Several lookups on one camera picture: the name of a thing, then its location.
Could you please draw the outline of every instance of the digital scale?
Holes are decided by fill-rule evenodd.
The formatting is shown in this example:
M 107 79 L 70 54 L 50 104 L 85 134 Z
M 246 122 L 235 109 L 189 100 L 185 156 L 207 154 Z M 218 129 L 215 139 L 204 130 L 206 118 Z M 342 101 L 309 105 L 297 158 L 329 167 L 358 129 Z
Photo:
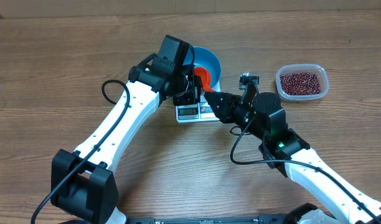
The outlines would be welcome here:
M 215 84 L 213 90 L 221 91 L 220 82 Z M 200 103 L 195 105 L 176 106 L 176 118 L 178 123 L 219 121 L 219 119 L 215 117 L 207 100 L 205 100 L 204 94 L 200 96 Z

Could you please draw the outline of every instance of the wall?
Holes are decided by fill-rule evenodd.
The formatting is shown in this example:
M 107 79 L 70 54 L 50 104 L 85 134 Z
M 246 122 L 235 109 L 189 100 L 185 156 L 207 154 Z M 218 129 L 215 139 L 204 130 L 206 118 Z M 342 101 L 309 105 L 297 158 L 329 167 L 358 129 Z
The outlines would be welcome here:
M 381 0 L 0 0 L 4 18 L 381 9 Z

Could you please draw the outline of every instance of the wooden table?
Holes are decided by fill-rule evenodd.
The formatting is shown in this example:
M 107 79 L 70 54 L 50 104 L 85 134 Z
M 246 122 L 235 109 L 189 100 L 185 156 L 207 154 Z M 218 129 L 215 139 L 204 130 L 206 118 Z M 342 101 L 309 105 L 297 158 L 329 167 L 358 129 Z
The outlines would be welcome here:
M 254 71 L 275 91 L 283 65 L 318 63 L 330 81 L 319 101 L 283 103 L 289 126 L 341 176 L 381 201 L 381 11 L 259 12 L 0 20 L 0 223 L 29 223 L 50 190 L 51 160 L 72 151 L 112 109 L 100 85 L 159 50 L 171 34 L 212 50 L 223 91 Z M 118 95 L 119 86 L 109 88 Z M 231 124 L 178 124 L 164 102 L 139 129 L 115 175 L 131 217 L 286 213 L 311 202 L 267 165 L 229 159 Z M 246 136 L 235 157 L 261 159 Z M 74 218 L 48 204 L 38 223 Z

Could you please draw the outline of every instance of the blue plate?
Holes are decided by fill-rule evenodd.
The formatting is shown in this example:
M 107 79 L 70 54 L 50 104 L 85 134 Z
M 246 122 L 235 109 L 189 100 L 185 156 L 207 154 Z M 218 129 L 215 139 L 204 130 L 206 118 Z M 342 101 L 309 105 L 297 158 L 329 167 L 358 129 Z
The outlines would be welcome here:
M 195 66 L 204 67 L 211 74 L 210 87 L 213 88 L 221 78 L 221 63 L 215 54 L 203 47 L 193 47 L 195 49 Z M 192 62 L 192 52 L 188 50 L 184 65 Z

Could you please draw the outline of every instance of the clear plastic container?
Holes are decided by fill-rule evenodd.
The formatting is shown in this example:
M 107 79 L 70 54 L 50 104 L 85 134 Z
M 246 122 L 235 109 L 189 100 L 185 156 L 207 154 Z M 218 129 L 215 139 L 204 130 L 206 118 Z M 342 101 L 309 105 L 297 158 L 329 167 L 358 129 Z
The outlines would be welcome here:
M 313 94 L 313 95 L 289 95 L 285 93 L 282 89 L 282 85 L 280 83 L 281 75 L 289 75 L 292 73 L 300 73 L 300 72 L 312 72 L 315 73 L 317 78 L 319 79 L 319 83 L 321 85 L 321 93 Z M 327 79 L 327 74 L 325 69 L 323 69 L 320 65 L 316 64 L 298 64 L 298 65 L 286 65 L 279 69 L 278 73 L 276 73 L 276 87 L 278 89 L 279 97 L 284 101 L 304 101 L 304 100 L 316 100 L 324 97 L 329 91 L 329 80 Z

